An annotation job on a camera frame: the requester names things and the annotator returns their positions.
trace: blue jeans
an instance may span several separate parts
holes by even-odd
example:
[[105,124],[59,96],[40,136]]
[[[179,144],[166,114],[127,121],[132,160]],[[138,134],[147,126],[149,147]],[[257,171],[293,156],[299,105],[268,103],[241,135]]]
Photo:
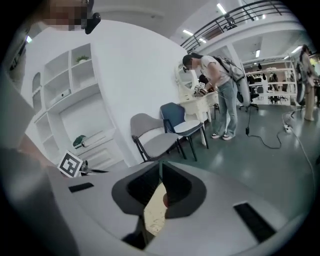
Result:
[[[226,134],[230,137],[233,137],[236,134],[238,122],[236,107],[238,88],[236,82],[234,82],[233,79],[230,79],[228,82],[224,83],[223,85],[220,85],[217,88],[217,92],[220,115],[219,119],[215,121],[215,127],[213,129],[214,133],[220,136]],[[226,129],[227,111],[230,116],[230,123]]]

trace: green plant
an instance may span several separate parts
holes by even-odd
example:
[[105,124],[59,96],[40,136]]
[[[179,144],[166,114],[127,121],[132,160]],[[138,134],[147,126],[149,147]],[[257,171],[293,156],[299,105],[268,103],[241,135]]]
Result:
[[81,60],[89,60],[89,57],[85,56],[85,55],[82,55],[81,57],[78,57],[76,58],[76,62],[79,63]]

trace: railing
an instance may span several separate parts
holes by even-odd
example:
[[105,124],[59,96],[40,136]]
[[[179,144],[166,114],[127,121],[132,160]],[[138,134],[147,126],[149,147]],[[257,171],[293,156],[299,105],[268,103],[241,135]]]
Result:
[[289,8],[279,0],[256,1],[238,7],[214,19],[190,36],[181,46],[190,53],[204,44],[203,41],[207,42],[226,31],[245,24],[247,21],[254,22],[269,15],[281,16],[291,13]]

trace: red object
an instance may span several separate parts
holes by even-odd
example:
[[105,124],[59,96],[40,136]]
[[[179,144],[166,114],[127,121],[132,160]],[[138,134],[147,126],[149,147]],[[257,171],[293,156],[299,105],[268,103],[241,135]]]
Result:
[[165,207],[168,208],[168,197],[167,197],[167,194],[163,195],[163,204],[164,204]]

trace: chair seat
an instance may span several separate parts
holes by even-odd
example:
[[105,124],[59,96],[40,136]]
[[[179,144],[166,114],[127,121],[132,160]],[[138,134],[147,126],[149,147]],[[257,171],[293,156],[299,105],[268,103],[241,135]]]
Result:
[[166,152],[178,139],[176,133],[162,133],[143,145],[144,150],[151,158],[156,158]]
[[189,136],[202,127],[203,123],[199,120],[184,121],[174,127],[177,134]]

